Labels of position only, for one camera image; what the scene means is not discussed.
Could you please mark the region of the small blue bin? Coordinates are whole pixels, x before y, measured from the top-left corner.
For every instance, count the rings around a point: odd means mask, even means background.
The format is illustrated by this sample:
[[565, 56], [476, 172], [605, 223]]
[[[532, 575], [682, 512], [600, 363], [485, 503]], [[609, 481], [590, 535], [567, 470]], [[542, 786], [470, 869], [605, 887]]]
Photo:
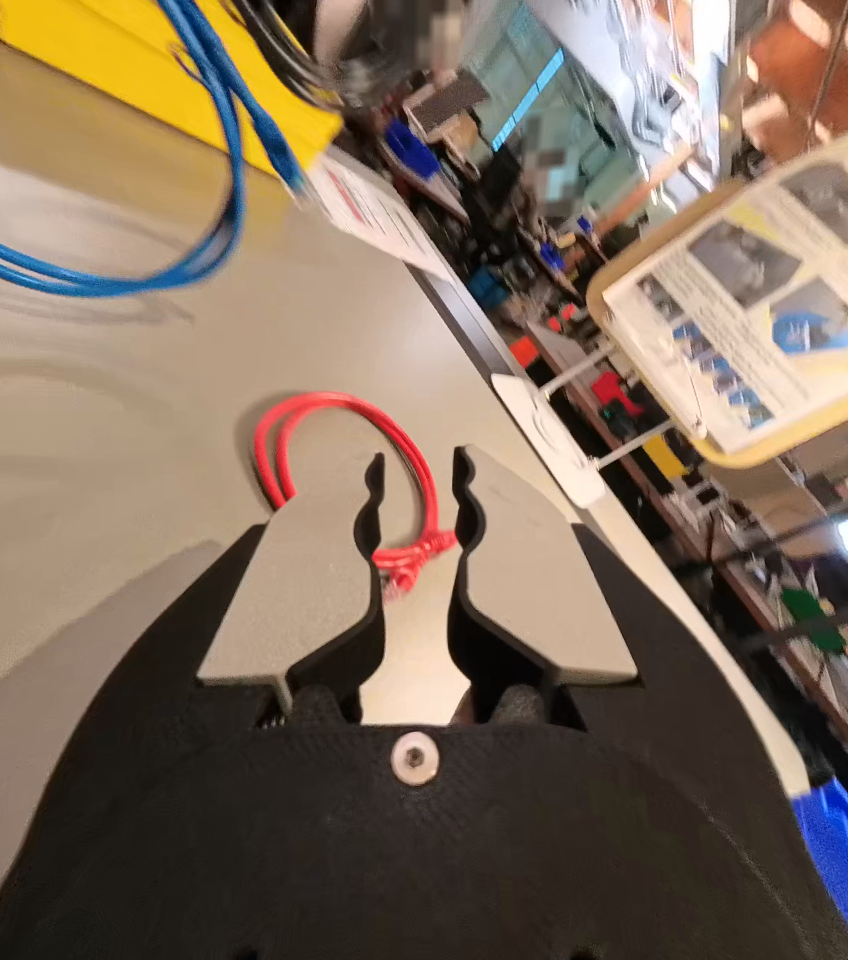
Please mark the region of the small blue bin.
[[398, 162], [419, 178], [429, 180], [440, 169], [440, 162], [430, 147], [400, 119], [391, 119], [383, 136], [388, 149], [393, 152]]

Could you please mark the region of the instruction sheet on stand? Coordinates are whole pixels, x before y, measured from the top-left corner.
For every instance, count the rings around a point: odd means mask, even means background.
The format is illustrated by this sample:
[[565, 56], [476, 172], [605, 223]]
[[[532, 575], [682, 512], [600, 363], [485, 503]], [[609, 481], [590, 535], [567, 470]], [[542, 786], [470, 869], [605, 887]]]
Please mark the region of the instruction sheet on stand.
[[[492, 387], [574, 506], [600, 472], [673, 428], [722, 469], [762, 465], [848, 422], [848, 133], [702, 198], [608, 261], [586, 295], [605, 347], [544, 388]], [[602, 460], [550, 395], [622, 354], [665, 413]]]

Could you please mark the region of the yellow plastic bin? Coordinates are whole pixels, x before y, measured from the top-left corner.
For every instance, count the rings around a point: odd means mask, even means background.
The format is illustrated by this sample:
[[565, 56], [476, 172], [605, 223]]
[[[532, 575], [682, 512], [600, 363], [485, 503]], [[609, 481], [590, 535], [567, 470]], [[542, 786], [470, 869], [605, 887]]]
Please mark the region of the yellow plastic bin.
[[[338, 136], [343, 120], [286, 89], [229, 2], [200, 1], [198, 6], [257, 102], [309, 170]], [[195, 66], [156, 2], [0, 1], [0, 41], [191, 138], [226, 150], [214, 104], [187, 75]]]

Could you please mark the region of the printed paper sheet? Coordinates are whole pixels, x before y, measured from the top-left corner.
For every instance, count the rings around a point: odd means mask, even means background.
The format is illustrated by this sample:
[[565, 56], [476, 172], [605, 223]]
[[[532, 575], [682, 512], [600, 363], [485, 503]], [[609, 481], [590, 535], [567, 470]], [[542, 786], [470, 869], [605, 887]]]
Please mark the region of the printed paper sheet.
[[322, 155], [307, 179], [310, 196], [339, 232], [432, 278], [452, 281], [452, 271], [423, 226], [377, 177]]

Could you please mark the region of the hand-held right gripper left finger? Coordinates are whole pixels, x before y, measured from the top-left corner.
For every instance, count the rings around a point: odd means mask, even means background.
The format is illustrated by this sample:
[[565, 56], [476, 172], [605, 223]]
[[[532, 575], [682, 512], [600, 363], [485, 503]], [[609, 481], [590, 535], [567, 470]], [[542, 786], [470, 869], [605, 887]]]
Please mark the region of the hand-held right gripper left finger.
[[383, 455], [350, 457], [264, 526], [197, 670], [206, 686], [356, 691], [381, 664], [384, 616], [372, 556]]

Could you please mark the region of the red plastic bin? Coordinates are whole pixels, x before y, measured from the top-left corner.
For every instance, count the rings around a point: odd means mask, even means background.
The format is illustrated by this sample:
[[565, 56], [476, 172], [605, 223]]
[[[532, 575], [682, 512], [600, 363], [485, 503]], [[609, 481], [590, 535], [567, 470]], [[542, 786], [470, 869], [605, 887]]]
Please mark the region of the red plastic bin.
[[601, 408], [616, 404], [632, 419], [645, 412], [643, 406], [631, 399], [627, 383], [613, 370], [601, 372], [590, 385], [590, 389]]

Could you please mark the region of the green box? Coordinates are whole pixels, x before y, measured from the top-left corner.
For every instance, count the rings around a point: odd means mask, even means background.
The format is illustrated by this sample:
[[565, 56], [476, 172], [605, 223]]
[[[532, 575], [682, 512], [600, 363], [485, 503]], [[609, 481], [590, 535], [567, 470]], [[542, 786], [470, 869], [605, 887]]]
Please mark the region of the green box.
[[[780, 600], [794, 623], [817, 620], [827, 616], [821, 602], [812, 592], [802, 587], [784, 587]], [[847, 642], [839, 629], [833, 626], [815, 628], [807, 634], [807, 639], [824, 654], [844, 653]]]

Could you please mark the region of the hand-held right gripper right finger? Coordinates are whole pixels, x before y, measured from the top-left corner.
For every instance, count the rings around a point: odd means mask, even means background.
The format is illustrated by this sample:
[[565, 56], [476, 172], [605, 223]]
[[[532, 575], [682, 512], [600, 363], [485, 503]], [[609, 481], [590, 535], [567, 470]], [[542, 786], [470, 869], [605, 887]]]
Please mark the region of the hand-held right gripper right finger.
[[562, 509], [474, 444], [454, 450], [454, 497], [465, 626], [514, 651], [548, 685], [635, 680], [634, 657]]

